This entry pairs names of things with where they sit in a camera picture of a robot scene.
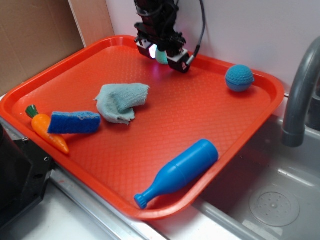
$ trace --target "gray cloth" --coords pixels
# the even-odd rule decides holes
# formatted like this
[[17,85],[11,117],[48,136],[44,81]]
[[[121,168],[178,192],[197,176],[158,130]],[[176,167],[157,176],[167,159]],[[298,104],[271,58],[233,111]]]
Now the gray cloth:
[[129,124],[135,119],[132,107],[146,103],[149,86],[141,83],[107,84],[95,98],[99,113],[110,123]]

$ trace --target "orange carrot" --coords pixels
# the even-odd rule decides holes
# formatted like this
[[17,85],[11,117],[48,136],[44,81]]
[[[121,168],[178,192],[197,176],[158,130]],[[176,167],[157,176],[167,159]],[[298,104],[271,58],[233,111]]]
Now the orange carrot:
[[67,143],[60,134],[48,133],[48,128],[51,122],[51,118],[48,115],[39,114],[35,105],[28,106],[25,112],[30,118],[32,118],[32,128],[40,137],[61,152],[65,154],[69,153]]

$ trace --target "sink basin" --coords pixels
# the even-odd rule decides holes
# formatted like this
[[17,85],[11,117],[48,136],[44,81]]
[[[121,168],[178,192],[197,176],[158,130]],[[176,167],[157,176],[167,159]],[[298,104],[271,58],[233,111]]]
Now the sink basin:
[[200,198],[252,239],[318,240],[320,134],[307,129],[302,146],[286,147],[281,124],[272,116]]

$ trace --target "orange tray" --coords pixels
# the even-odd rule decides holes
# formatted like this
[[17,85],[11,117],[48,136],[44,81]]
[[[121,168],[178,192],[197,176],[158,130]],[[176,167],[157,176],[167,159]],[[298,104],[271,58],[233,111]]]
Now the orange tray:
[[[109,37],[11,90],[0,102],[0,115],[122,213],[161,219],[188,207],[284,98],[281,83],[259,71],[253,71],[255,82],[247,91],[232,92],[225,83],[231,66],[198,55],[189,72],[180,73],[140,55],[133,37]],[[103,119],[97,133],[66,134],[69,155],[34,133],[25,114],[31,104],[49,116],[54,111],[98,113],[94,99],[101,87],[123,83],[150,86],[146,104],[134,108],[135,119],[130,125]],[[200,139],[216,146],[218,162],[187,187],[141,210],[135,194]]]

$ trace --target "blue sponge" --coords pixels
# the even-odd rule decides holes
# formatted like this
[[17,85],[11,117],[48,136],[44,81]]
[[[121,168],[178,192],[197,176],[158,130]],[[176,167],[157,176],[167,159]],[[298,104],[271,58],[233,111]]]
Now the blue sponge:
[[101,117],[90,111],[54,111],[48,129],[49,134],[91,134],[98,130]]
[[254,81],[251,69],[245,65],[230,67],[225,75],[226,85],[235,92],[247,90]]

